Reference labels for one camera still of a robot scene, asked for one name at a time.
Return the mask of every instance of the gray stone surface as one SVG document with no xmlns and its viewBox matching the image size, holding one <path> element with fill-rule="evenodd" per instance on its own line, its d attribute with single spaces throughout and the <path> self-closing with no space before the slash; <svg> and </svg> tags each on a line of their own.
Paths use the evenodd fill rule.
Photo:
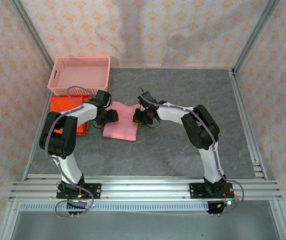
<svg viewBox="0 0 286 240">
<path fill-rule="evenodd" d="M 204 105 L 220 127 L 218 152 L 230 178 L 252 178 L 254 171 L 227 70 L 111 69 L 113 101 L 137 104 L 138 88 L 156 100 L 185 107 Z M 198 150 L 182 125 L 162 121 L 156 128 L 140 125 L 134 142 L 102 137 L 90 126 L 75 148 L 79 169 L 88 176 L 203 177 Z M 29 173 L 58 174 L 56 165 L 37 147 Z"/>
</svg>

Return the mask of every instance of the black mounting plate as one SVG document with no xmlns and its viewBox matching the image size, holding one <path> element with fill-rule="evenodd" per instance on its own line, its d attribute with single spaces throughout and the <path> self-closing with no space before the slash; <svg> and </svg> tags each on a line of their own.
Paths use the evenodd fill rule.
<svg viewBox="0 0 286 240">
<path fill-rule="evenodd" d="M 231 183 L 226 182 L 223 186 L 223 188 L 216 193 L 215 195 L 209 193 L 206 190 L 206 187 L 208 187 L 208 185 L 204 182 L 193 182 L 189 184 L 189 193 L 191 196 L 191 199 L 224 199 L 225 195 L 224 193 L 226 193 L 226 198 L 234 198 L 234 194 L 233 193 L 228 193 L 228 192 L 233 192 L 231 191 L 231 189 L 233 189 L 233 185 Z"/>
<path fill-rule="evenodd" d="M 101 192 L 102 192 L 102 184 L 101 183 L 85 183 L 84 186 L 85 189 L 88 189 L 94 196 L 94 199 L 100 199 L 101 198 Z M 57 199 L 74 199 L 75 197 L 71 197 L 66 192 L 63 191 L 57 191 L 56 195 Z M 90 199 L 91 196 L 89 194 L 85 195 L 85 199 Z"/>
</svg>

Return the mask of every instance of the patterned wallpaper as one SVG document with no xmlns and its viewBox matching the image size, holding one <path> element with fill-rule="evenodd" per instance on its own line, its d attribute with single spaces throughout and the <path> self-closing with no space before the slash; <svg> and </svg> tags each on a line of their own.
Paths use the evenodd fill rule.
<svg viewBox="0 0 286 240">
<path fill-rule="evenodd" d="M 112 67 L 233 67 L 268 0 L 22 0 L 52 59 Z"/>
<path fill-rule="evenodd" d="M 286 199 L 286 0 L 237 76 L 269 176 Z"/>
<path fill-rule="evenodd" d="M 0 222 L 22 177 L 47 94 L 48 67 L 8 0 L 0 0 Z"/>
</svg>

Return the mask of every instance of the pink cloth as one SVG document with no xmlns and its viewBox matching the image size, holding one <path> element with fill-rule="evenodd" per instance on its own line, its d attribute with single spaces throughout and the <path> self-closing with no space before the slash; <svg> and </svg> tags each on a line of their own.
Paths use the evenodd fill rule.
<svg viewBox="0 0 286 240">
<path fill-rule="evenodd" d="M 104 126 L 103 136 L 107 138 L 136 141 L 138 123 L 133 122 L 135 109 L 139 104 L 126 106 L 114 101 L 108 109 L 114 109 L 118 113 L 118 121 L 110 122 Z"/>
</svg>

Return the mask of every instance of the pink plastic basket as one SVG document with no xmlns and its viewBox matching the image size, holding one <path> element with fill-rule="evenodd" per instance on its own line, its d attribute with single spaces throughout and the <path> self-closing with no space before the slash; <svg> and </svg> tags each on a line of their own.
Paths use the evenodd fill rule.
<svg viewBox="0 0 286 240">
<path fill-rule="evenodd" d="M 56 96 L 64 96 L 68 87 L 80 86 L 95 96 L 98 90 L 107 91 L 110 65 L 109 56 L 58 57 L 48 88 Z M 88 92 L 74 88 L 70 94 L 81 96 Z"/>
</svg>

